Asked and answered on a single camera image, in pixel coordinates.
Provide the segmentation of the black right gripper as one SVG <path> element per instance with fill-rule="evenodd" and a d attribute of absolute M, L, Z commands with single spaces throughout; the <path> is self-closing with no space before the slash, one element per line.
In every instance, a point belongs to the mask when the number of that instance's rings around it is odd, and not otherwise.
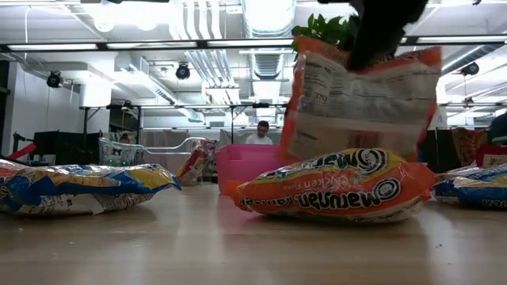
<path fill-rule="evenodd" d="M 405 36 L 404 26 L 419 20 L 428 1 L 350 0 L 361 23 L 349 53 L 348 69 L 360 70 L 378 59 L 392 57 Z"/>

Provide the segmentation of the red plastic bin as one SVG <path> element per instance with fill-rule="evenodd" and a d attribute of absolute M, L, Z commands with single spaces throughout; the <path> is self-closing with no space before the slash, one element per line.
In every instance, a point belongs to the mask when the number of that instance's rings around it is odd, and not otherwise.
<path fill-rule="evenodd" d="M 215 152 L 219 191 L 229 196 L 240 184 L 262 173 L 296 162 L 280 153 L 278 145 L 230 144 Z"/>

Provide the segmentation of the silver ceiling duct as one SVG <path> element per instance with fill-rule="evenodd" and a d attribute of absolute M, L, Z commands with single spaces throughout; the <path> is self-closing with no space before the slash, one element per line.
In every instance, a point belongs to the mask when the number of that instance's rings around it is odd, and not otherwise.
<path fill-rule="evenodd" d="M 296 0 L 241 0 L 247 38 L 285 38 L 292 33 Z M 282 54 L 250 56 L 253 73 L 260 79 L 275 79 L 285 63 Z"/>

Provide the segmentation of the black cabinet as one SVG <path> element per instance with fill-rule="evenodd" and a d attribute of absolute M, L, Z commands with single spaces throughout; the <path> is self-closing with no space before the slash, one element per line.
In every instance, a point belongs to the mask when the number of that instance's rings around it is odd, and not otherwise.
<path fill-rule="evenodd" d="M 33 136 L 34 154 L 43 158 L 52 156 L 55 165 L 97 164 L 100 137 L 100 133 L 36 132 Z"/>

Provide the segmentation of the red bar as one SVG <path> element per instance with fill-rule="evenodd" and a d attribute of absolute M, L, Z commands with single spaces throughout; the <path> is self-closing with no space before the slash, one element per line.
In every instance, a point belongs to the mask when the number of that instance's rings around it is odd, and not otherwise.
<path fill-rule="evenodd" d="M 12 159 L 12 160 L 17 160 L 19 158 L 22 158 L 25 155 L 31 154 L 35 149 L 36 149 L 36 145 L 31 143 L 20 150 L 14 151 L 12 154 L 7 156 L 7 158 Z"/>

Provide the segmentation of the blue Maruchan noodle packet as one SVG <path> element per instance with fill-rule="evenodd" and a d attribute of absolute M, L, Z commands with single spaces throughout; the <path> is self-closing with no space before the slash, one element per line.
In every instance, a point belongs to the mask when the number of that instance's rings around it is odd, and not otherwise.
<path fill-rule="evenodd" d="M 507 211 L 507 163 L 471 165 L 437 176 L 433 197 L 441 203 Z"/>
<path fill-rule="evenodd" d="M 28 166 L 0 159 L 0 213 L 46 216 L 100 214 L 181 189 L 157 164 Z"/>

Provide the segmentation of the clear plastic bin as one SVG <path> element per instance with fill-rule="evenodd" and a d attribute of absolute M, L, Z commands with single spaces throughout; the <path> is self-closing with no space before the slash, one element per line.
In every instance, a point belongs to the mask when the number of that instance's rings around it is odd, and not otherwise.
<path fill-rule="evenodd" d="M 142 146 L 99 138 L 99 163 L 111 166 L 158 164 L 176 176 L 177 171 L 189 158 L 196 142 L 201 139 L 206 138 L 188 137 L 176 146 Z M 204 182 L 217 183 L 217 170 L 213 181 Z"/>

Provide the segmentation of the orange patterned tapestry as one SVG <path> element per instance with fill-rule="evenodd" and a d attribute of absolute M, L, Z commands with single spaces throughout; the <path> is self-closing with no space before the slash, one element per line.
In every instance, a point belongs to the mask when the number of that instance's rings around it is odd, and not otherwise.
<path fill-rule="evenodd" d="M 452 130 L 452 140 L 461 166 L 467 166 L 475 160 L 479 147 L 488 143 L 488 134 L 486 129 L 458 127 Z"/>

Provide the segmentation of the red Maruchan noodle packet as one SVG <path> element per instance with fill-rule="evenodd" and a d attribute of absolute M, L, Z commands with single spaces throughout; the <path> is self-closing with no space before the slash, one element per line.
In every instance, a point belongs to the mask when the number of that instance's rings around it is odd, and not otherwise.
<path fill-rule="evenodd" d="M 193 147 L 189 158 L 177 171 L 176 177 L 182 186 L 191 186 L 216 178 L 216 140 L 201 139 Z"/>

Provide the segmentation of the green potted plant black pot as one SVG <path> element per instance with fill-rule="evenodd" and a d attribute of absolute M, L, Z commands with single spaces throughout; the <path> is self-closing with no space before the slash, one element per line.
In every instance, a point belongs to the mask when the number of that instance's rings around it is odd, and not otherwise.
<path fill-rule="evenodd" d="M 359 26 L 360 17 L 358 15 L 325 19 L 321 14 L 317 17 L 311 14 L 307 19 L 306 26 L 296 25 L 291 33 L 294 38 L 301 36 L 313 38 L 331 44 L 338 50 L 350 51 Z"/>

